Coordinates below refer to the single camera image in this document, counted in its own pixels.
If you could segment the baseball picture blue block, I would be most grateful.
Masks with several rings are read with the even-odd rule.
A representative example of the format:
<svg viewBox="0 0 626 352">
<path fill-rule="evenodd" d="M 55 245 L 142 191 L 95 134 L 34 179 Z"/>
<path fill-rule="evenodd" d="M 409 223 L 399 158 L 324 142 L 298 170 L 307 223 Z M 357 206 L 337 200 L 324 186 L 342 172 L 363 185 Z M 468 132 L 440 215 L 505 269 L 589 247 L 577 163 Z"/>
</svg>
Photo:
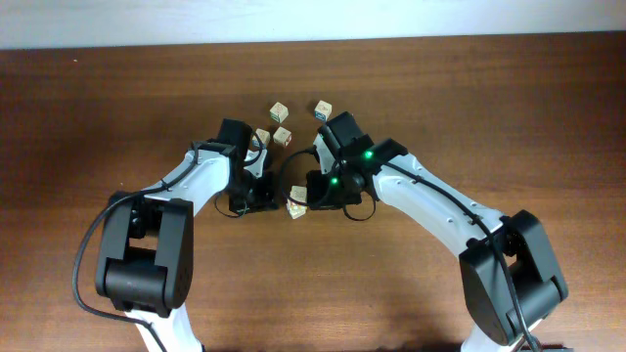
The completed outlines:
<svg viewBox="0 0 626 352">
<path fill-rule="evenodd" d="M 307 188 L 303 186 L 292 186 L 290 197 L 299 203 L 307 203 Z"/>
</svg>

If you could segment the leaf picture wooden block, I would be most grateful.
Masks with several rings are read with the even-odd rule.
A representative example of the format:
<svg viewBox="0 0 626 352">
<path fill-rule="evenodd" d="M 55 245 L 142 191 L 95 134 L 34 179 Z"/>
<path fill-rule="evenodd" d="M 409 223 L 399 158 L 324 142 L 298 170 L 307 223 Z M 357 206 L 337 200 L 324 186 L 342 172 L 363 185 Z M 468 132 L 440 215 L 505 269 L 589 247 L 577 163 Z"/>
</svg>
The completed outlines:
<svg viewBox="0 0 626 352">
<path fill-rule="evenodd" d="M 297 219 L 306 213 L 307 207 L 299 204 L 289 203 L 287 211 L 292 219 Z"/>
</svg>

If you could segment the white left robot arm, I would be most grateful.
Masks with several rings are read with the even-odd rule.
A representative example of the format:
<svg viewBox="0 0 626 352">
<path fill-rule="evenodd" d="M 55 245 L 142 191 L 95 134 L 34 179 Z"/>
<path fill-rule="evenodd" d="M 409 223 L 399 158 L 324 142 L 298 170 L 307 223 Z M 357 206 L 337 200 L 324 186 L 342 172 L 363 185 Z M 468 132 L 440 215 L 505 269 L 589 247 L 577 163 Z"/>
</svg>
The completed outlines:
<svg viewBox="0 0 626 352">
<path fill-rule="evenodd" d="M 229 192 L 253 210 L 251 194 L 268 151 L 245 144 L 194 143 L 158 183 L 118 193 L 105 217 L 96 290 L 135 325 L 151 351 L 202 351 L 185 301 L 194 272 L 194 219 L 214 196 Z"/>
</svg>

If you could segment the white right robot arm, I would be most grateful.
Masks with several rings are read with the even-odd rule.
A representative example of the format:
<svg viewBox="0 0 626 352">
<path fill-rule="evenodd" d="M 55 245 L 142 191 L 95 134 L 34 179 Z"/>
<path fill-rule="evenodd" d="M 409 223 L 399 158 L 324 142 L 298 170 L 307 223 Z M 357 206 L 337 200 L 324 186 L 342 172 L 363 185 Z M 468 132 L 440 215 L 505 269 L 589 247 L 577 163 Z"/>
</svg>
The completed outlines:
<svg viewBox="0 0 626 352">
<path fill-rule="evenodd" d="M 393 140 L 319 130 L 313 152 L 329 192 L 368 192 L 405 213 L 457 258 L 474 327 L 464 351 L 533 351 L 532 333 L 568 296 L 548 235 L 537 217 L 484 206 L 427 171 Z"/>
</svg>

